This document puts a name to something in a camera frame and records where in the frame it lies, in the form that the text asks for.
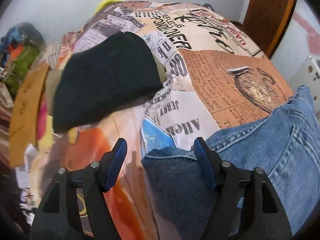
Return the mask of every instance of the pocket watch illustration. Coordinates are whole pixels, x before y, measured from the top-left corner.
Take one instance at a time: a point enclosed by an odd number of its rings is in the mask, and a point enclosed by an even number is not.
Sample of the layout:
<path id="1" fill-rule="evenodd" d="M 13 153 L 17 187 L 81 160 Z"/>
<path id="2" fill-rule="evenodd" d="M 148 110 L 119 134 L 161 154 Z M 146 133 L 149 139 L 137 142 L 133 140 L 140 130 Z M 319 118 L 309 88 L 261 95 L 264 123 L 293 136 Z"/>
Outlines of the pocket watch illustration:
<path id="1" fill-rule="evenodd" d="M 281 88 L 274 78 L 260 68 L 252 71 L 252 67 L 244 66 L 228 69 L 229 75 L 235 76 L 235 84 L 239 92 L 261 110 L 271 113 L 285 100 Z"/>

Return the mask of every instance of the yellow fabric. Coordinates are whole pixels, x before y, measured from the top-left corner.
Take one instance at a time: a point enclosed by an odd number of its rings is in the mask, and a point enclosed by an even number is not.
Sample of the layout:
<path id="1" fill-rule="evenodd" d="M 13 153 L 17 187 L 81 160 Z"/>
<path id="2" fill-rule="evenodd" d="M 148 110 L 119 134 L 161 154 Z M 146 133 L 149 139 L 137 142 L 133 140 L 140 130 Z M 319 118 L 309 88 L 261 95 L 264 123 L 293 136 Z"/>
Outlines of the yellow fabric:
<path id="1" fill-rule="evenodd" d="M 99 3 L 99 5 L 97 6 L 96 11 L 94 12 L 94 14 L 96 14 L 101 9 L 105 8 L 107 5 L 115 3 L 115 2 L 120 2 L 120 0 L 102 0 Z"/>
<path id="2" fill-rule="evenodd" d="M 69 140 L 69 143 L 74 144 L 74 143 L 77 142 L 77 139 L 78 139 L 78 129 L 77 129 L 76 127 L 71 128 L 71 129 L 68 131 L 68 140 Z"/>
<path id="3" fill-rule="evenodd" d="M 45 151 L 53 145 L 53 117 L 47 114 L 44 135 L 38 140 L 38 150 L 40 152 Z"/>

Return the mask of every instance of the orange fabric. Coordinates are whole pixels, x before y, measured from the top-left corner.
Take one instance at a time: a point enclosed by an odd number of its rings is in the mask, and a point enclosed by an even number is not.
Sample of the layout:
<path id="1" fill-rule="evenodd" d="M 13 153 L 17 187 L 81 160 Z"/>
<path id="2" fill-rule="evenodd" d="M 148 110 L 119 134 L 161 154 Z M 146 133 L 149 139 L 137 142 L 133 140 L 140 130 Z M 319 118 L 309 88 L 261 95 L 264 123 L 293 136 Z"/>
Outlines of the orange fabric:
<path id="1" fill-rule="evenodd" d="M 100 128 L 79 131 L 75 144 L 69 144 L 61 166 L 69 170 L 85 168 L 89 163 L 101 159 L 112 147 L 106 141 Z M 104 194 L 108 209 L 122 239 L 144 239 L 139 222 L 132 210 L 129 199 L 117 180 L 116 185 Z"/>
<path id="2" fill-rule="evenodd" d="M 10 53 L 10 58 L 12 61 L 15 61 L 20 53 L 25 49 L 24 46 L 18 46 L 15 50 Z"/>

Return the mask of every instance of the blue denim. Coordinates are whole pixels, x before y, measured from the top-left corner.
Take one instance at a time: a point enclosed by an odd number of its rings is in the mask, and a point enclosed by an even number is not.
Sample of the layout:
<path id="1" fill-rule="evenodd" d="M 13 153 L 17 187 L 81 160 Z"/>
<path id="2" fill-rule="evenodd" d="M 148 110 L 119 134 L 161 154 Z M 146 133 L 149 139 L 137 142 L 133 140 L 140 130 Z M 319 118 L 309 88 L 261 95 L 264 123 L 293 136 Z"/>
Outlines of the blue denim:
<path id="1" fill-rule="evenodd" d="M 269 117 L 220 130 L 206 141 L 222 160 L 241 169 L 262 167 L 277 191 L 295 234 L 320 195 L 320 130 L 313 98 L 302 85 Z M 155 208 L 181 239 L 199 239 L 217 195 L 204 184 L 193 151 L 153 150 L 142 159 Z"/>

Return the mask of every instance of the bed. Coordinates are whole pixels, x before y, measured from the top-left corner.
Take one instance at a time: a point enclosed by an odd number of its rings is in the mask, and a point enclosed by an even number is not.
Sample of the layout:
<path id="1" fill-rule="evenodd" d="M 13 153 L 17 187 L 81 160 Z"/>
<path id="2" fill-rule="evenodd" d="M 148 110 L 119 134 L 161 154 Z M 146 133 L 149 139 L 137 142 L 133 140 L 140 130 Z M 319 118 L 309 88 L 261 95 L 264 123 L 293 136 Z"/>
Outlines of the bed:
<path id="1" fill-rule="evenodd" d="M 54 133 L 45 87 L 48 73 L 63 71 L 73 53 L 90 49 L 118 31 L 144 39 L 166 67 L 163 88 L 143 104 L 124 107 L 100 122 L 75 127 L 67 134 Z M 104 194 L 122 239 L 157 239 L 157 218 L 140 162 L 145 153 L 168 146 L 190 150 L 195 138 L 207 139 L 217 130 L 267 117 L 292 95 L 245 33 L 212 10 L 192 3 L 109 4 L 81 31 L 67 33 L 49 45 L 31 69 L 43 78 L 37 88 L 33 139 L 25 141 L 36 141 L 38 154 L 31 162 L 31 187 L 24 189 L 23 199 L 30 209 L 37 207 L 59 167 L 83 169 L 110 151 L 118 138 L 125 138 L 127 157 L 116 185 Z M 17 115 L 15 105 L 12 120 Z M 23 165 L 24 151 L 13 152 L 10 149 L 11 166 Z M 83 229 L 92 235 L 80 189 L 77 195 Z M 30 224 L 33 216 L 28 215 Z"/>

